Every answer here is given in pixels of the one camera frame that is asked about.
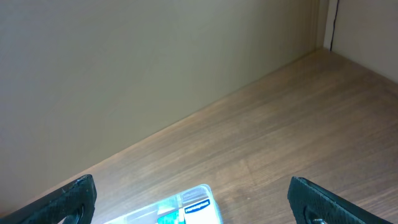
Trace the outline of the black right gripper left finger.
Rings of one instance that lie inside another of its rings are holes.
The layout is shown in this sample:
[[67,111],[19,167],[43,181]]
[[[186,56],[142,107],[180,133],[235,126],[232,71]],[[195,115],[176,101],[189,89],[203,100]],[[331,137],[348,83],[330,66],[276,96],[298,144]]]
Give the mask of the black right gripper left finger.
[[91,174],[83,175],[46,196],[1,218],[5,224],[90,224],[97,191]]

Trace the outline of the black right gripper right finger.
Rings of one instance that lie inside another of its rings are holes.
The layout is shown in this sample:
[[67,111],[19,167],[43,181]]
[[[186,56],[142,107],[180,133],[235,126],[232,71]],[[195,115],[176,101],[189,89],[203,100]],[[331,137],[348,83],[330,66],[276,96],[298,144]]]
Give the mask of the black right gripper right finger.
[[303,177],[292,177],[287,198],[299,224],[392,224]]

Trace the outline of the blue medicine box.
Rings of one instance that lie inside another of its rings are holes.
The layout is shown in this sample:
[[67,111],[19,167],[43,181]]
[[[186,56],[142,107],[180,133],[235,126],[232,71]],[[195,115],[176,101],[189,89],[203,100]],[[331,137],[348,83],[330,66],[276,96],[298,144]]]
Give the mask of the blue medicine box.
[[176,210],[172,213],[164,215],[157,220],[158,224],[184,224],[184,217],[180,216],[180,211]]

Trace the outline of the white Hansaplast plaster box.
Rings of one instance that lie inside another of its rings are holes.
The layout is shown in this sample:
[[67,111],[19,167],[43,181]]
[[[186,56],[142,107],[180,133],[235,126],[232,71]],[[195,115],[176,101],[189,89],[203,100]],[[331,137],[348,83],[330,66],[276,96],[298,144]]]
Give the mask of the white Hansaplast plaster box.
[[183,208],[186,224],[222,224],[218,206],[211,198]]

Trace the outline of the clear plastic container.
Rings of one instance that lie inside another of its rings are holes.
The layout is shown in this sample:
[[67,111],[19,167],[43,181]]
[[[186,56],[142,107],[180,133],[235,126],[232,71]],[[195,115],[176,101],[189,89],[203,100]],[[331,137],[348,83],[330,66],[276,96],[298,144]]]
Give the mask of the clear plastic container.
[[[156,203],[152,203],[148,206],[142,207],[138,210],[117,217],[111,220],[110,223],[158,224],[157,223],[158,218],[167,215],[169,213],[172,213],[176,210],[179,210],[180,216],[184,217],[184,210],[183,210],[184,207],[192,205],[206,198],[211,198],[215,201],[210,186],[206,184],[197,185],[193,188],[190,188],[173,196],[167,197]],[[220,210],[219,210],[219,215],[223,224],[223,219],[221,217]]]

